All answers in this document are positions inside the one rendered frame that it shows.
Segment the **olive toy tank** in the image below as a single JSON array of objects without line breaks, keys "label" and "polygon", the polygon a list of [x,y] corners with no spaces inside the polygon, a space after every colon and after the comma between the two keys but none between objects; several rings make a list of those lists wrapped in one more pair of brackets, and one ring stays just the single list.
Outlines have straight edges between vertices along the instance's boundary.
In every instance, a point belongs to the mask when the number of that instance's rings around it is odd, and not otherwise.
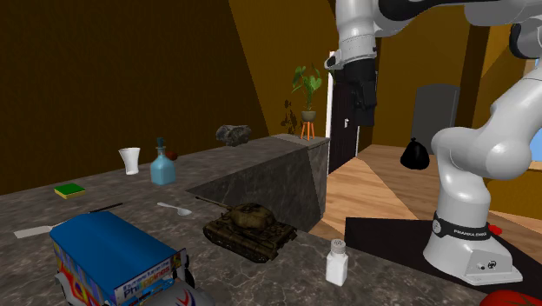
[{"label": "olive toy tank", "polygon": [[295,227],[278,222],[270,210],[258,203],[229,206],[199,196],[197,199],[228,211],[203,227],[205,237],[254,263],[274,260],[278,250],[297,237]]}]

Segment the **colourful toy bus, blue roof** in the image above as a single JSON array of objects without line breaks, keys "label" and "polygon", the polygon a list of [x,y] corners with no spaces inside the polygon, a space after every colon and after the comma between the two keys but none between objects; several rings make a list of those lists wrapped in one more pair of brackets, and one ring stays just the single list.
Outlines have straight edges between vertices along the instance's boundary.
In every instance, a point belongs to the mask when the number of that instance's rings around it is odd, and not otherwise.
[{"label": "colourful toy bus, blue roof", "polygon": [[109,212],[75,216],[50,231],[56,282],[70,306],[215,306],[175,250]]}]

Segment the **white cup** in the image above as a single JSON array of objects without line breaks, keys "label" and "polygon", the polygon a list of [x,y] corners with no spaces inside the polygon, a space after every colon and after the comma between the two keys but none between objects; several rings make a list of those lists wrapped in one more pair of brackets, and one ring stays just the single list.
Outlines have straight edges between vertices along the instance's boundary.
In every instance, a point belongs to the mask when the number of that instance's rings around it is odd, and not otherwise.
[{"label": "white cup", "polygon": [[139,172],[138,169],[138,158],[140,153],[140,148],[123,148],[118,150],[125,166],[125,172],[127,175],[135,175]]}]

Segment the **black robot stand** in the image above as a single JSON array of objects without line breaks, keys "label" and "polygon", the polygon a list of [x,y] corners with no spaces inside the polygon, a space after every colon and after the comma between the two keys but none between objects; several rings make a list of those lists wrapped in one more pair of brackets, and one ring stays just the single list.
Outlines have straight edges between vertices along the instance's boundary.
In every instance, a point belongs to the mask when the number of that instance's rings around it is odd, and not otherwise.
[{"label": "black robot stand", "polygon": [[[345,241],[348,247],[469,287],[468,283],[459,278],[434,268],[423,257],[422,252],[431,233],[430,220],[348,217],[345,224]],[[542,301],[542,264],[505,239],[499,236],[495,239],[510,251],[513,265],[522,274],[523,281],[475,286],[474,289],[487,294],[499,289],[509,289]]]}]

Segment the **blue glass bottle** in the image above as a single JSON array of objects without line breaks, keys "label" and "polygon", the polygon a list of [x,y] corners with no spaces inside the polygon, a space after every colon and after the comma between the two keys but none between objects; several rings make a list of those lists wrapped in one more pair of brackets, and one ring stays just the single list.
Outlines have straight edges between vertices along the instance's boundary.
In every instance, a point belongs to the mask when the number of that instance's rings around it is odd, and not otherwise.
[{"label": "blue glass bottle", "polygon": [[166,156],[164,146],[164,139],[157,137],[157,158],[152,162],[150,166],[151,181],[156,185],[167,185],[175,182],[175,165]]}]

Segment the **dark door with white frame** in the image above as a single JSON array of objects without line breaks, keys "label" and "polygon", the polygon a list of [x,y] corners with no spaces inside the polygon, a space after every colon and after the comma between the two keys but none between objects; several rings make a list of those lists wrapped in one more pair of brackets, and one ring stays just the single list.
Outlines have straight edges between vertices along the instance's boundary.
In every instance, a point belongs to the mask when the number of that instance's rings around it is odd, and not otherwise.
[{"label": "dark door with white frame", "polygon": [[357,154],[358,128],[354,120],[354,96],[344,70],[331,70],[327,85],[326,137],[330,138],[328,173]]}]

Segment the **grey rock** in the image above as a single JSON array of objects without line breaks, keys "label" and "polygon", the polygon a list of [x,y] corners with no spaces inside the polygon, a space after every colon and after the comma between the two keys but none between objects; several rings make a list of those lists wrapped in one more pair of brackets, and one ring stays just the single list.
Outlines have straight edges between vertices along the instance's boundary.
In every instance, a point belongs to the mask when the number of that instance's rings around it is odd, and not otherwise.
[{"label": "grey rock", "polygon": [[215,133],[218,141],[227,146],[235,147],[247,143],[252,130],[248,125],[222,125]]}]

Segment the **potted plant on orange stool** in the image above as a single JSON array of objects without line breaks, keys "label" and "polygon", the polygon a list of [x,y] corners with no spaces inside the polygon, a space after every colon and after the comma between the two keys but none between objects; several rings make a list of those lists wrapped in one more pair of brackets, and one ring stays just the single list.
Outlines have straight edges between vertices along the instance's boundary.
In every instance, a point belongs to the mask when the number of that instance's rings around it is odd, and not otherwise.
[{"label": "potted plant on orange stool", "polygon": [[292,92],[300,90],[303,93],[303,96],[306,100],[306,109],[301,112],[301,119],[303,122],[303,127],[301,129],[301,138],[304,136],[307,140],[310,137],[314,137],[314,119],[316,113],[312,110],[312,99],[315,91],[317,91],[322,85],[322,79],[320,72],[311,65],[311,68],[316,73],[316,75],[306,75],[307,70],[306,66],[298,66],[295,68],[294,77],[292,81]]}]

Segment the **white salt shaker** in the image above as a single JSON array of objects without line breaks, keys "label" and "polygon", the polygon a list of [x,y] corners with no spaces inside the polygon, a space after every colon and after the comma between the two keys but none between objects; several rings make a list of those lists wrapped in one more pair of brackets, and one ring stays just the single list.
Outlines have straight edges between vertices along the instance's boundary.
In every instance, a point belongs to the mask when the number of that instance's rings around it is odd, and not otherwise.
[{"label": "white salt shaker", "polygon": [[347,279],[348,255],[346,243],[340,239],[333,239],[330,252],[327,255],[326,280],[337,286],[342,286]]}]

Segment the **red round object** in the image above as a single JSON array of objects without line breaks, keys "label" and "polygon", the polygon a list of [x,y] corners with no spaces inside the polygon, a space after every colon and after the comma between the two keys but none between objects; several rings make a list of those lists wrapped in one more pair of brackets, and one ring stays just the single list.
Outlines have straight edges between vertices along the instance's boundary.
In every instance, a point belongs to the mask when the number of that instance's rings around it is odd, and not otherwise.
[{"label": "red round object", "polygon": [[513,290],[497,290],[488,294],[479,306],[542,306],[542,300]]}]

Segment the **green and yellow sponge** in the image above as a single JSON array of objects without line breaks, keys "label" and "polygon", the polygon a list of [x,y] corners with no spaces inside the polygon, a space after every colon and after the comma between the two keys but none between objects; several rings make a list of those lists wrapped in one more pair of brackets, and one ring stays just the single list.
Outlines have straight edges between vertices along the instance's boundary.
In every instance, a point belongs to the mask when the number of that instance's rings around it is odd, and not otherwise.
[{"label": "green and yellow sponge", "polygon": [[75,184],[68,183],[54,188],[54,191],[64,199],[70,199],[72,197],[82,196],[85,194],[86,189]]}]

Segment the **white spoon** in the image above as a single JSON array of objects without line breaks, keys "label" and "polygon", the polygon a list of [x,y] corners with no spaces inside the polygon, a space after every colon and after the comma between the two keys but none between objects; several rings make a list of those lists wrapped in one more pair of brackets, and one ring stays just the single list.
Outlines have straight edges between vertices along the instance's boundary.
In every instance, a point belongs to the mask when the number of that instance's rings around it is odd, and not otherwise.
[{"label": "white spoon", "polygon": [[188,215],[190,215],[192,213],[191,210],[187,210],[187,209],[177,207],[177,206],[174,206],[174,205],[170,205],[170,204],[166,204],[166,203],[159,202],[159,203],[157,203],[157,205],[165,207],[165,208],[175,209],[179,216],[188,216]]}]

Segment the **black bag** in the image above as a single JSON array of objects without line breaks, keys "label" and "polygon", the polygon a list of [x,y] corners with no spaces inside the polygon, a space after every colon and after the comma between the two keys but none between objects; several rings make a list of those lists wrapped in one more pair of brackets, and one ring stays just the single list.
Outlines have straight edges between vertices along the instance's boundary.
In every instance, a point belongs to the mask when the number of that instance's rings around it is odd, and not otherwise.
[{"label": "black bag", "polygon": [[424,170],[430,164],[430,157],[425,146],[412,137],[400,157],[400,163],[411,170]]}]

